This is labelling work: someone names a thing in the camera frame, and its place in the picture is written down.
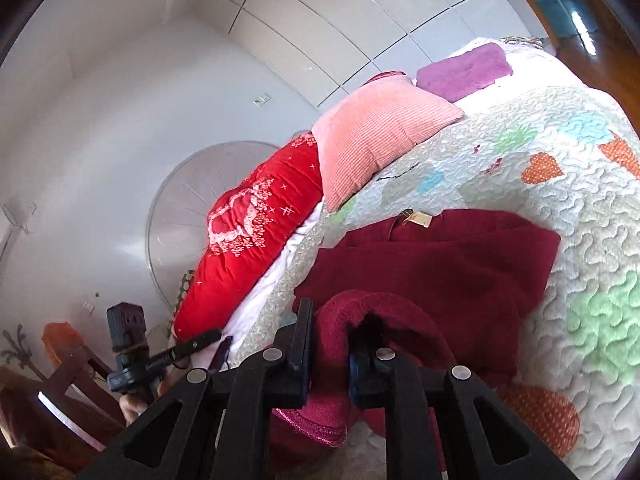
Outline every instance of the silver screw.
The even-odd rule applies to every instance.
[[[282,357],[282,350],[279,348],[267,348],[262,352],[262,358],[265,361],[277,361]]]
[[[194,368],[187,374],[187,380],[191,384],[199,384],[204,381],[208,375],[209,372],[207,372],[204,368]]]
[[[391,359],[396,357],[396,353],[391,348],[383,346],[376,350],[376,357],[381,361],[391,361]]]
[[[459,381],[466,381],[471,377],[471,370],[466,366],[457,365],[451,369],[451,375],[453,375]]]

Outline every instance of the clothing tag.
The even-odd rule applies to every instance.
[[[413,222],[414,224],[421,225],[422,227],[429,227],[429,225],[431,224],[432,218],[433,217],[430,215],[427,215],[427,213],[420,213],[419,211],[414,211],[407,218],[404,219],[404,221],[402,222],[402,225],[406,224],[407,222]]]

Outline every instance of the red cushion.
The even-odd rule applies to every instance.
[[[223,328],[321,200],[311,132],[295,137],[222,195],[207,217],[209,248],[175,316],[176,338]]]

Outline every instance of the black camera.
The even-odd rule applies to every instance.
[[[207,330],[154,356],[146,342],[145,313],[141,306],[119,303],[107,310],[111,347],[117,371],[107,377],[112,392],[131,393],[151,404],[158,396],[158,384],[166,368],[220,340],[222,332]]]

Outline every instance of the pink pillow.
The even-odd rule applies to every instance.
[[[365,83],[311,129],[328,211],[336,211],[374,173],[463,115],[402,73]]]

